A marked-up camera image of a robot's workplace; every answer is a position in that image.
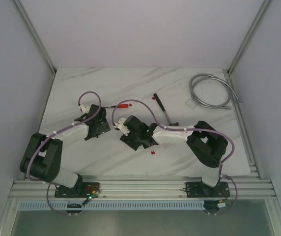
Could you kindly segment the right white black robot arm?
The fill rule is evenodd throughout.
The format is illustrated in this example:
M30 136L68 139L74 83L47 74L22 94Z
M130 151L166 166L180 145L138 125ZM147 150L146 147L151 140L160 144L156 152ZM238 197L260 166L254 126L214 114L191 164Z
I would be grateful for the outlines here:
M146 125L137 117L121 118L114 124L123 135L120 140L133 150L147 149L162 144L187 145L203 164L201 191L212 196L218 191L221 158L226 152L228 140L204 121L195 126L161 128L156 123Z

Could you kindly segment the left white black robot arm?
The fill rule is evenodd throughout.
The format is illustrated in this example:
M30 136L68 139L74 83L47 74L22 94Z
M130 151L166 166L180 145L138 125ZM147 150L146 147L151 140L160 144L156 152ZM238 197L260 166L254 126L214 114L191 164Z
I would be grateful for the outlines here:
M31 136L20 163L20 171L47 183L66 187L73 198L83 194L80 175L61 167L62 151L77 141L98 138L109 132L106 109L97 105L81 106L82 116L75 119L70 128L53 132L52 136L35 133Z

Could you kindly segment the black fuse box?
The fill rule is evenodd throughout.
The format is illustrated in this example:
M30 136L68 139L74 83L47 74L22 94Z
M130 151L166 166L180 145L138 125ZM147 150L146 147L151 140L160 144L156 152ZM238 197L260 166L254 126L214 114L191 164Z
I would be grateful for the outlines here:
M109 124L107 121L103 121L98 124L98 135L102 135L104 133L107 133L111 130Z

